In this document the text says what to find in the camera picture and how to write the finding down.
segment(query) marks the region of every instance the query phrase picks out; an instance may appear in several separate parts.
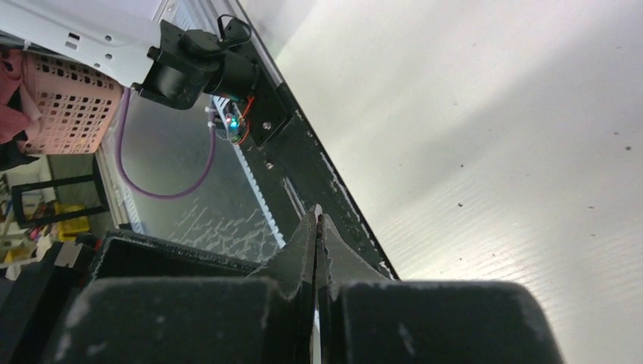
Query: yellow object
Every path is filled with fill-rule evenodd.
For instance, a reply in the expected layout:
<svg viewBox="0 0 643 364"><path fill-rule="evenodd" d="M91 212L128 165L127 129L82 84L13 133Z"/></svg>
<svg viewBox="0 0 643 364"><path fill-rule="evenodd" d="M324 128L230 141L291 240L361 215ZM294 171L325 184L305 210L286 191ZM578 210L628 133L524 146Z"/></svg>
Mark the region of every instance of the yellow object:
<svg viewBox="0 0 643 364"><path fill-rule="evenodd" d="M64 214L65 212L74 212L85 209L82 205L63 205L61 203L55 204L56 214ZM60 221L58 226L58 239L60 241L75 241L76 235L80 233L89 232L89 219L86 216L80 218L72 218L71 220Z"/></svg>
<svg viewBox="0 0 643 364"><path fill-rule="evenodd" d="M13 263L18 260L25 260L31 257L31 249L29 248L16 248L11 249L5 256L5 263Z"/></svg>

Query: white corrugated board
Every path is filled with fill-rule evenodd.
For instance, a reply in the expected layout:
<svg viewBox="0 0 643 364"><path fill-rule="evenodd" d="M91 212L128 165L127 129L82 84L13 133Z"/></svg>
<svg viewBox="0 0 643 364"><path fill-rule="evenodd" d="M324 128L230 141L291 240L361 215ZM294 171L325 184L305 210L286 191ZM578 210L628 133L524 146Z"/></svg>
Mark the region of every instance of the white corrugated board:
<svg viewBox="0 0 643 364"><path fill-rule="evenodd" d="M567 361L641 362L643 3L242 4L403 278L517 281Z"/></svg>

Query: dark fabric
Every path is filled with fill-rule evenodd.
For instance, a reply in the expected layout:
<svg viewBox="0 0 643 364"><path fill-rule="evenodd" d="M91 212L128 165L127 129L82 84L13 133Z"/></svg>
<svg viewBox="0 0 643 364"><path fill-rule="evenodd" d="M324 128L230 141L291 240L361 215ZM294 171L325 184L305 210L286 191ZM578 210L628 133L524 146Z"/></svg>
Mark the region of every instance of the dark fabric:
<svg viewBox="0 0 643 364"><path fill-rule="evenodd" d="M12 108L8 103L15 98L22 84L23 52L12 49L2 53L0 62L0 143L9 143L31 120L22 108Z"/></svg>
<svg viewBox="0 0 643 364"><path fill-rule="evenodd" d="M14 286L13 281L9 281L7 278L5 278L5 275L7 274L7 269L0 269L0 306L5 302L7 299L7 296L9 295L9 292L11 291L11 288Z"/></svg>
<svg viewBox="0 0 643 364"><path fill-rule="evenodd" d="M37 157L23 154L18 148L16 139L0 145L0 171L7 171L19 165L28 165L37 160Z"/></svg>
<svg viewBox="0 0 643 364"><path fill-rule="evenodd" d="M15 111L22 111L22 104L20 103L20 90L16 90L14 95L9 99L7 106Z"/></svg>
<svg viewBox="0 0 643 364"><path fill-rule="evenodd" d="M16 134L14 136L14 140L17 142L26 142L27 141L27 133L25 133L24 130L22 130L20 133Z"/></svg>

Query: pink cloth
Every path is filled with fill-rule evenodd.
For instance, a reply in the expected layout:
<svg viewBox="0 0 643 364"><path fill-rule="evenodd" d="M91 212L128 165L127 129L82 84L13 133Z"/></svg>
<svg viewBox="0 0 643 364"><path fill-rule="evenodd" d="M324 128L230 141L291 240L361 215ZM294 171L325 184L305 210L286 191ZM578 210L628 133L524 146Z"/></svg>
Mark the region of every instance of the pink cloth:
<svg viewBox="0 0 643 364"><path fill-rule="evenodd" d="M35 139L40 134L42 113L23 84L20 85L20 103L22 104L22 112L30 119L29 125L24 130L27 140Z"/></svg>
<svg viewBox="0 0 643 364"><path fill-rule="evenodd" d="M0 144L10 142L31 122L25 114L7 106L21 83L22 51L3 52L0 61Z"/></svg>

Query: black chair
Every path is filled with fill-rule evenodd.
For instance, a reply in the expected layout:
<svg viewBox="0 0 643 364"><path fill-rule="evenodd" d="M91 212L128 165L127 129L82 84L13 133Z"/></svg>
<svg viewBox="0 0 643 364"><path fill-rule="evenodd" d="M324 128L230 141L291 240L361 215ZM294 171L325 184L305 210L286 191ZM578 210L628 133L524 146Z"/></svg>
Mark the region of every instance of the black chair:
<svg viewBox="0 0 643 364"><path fill-rule="evenodd" d="M63 214L57 214L53 216L45 216L41 218L33 218L28 220L24 214L24 206L22 202L22 194L27 191L41 190L48 187L58 187L66 186L69 184L82 184L87 182L93 182L96 187L96 192L99 195L100 206L89 207L87 209L82 209L74 212L65 212ZM99 170L98 161L94 157L92 162L92 173L84 176L78 177L69 177L61 178L59 180L48 180L46 182L38 182L34 184L20 184L17 186L11 187L11 200L14 205L14 216L15 221L21 229L35 228L37 226L43 226L47 224L53 224L55 222L70 220L72 218L80 218L83 216L96 215L103 212L109 211L109 204L107 202L107 196L105 194L105 186L102 184L102 179Z"/></svg>

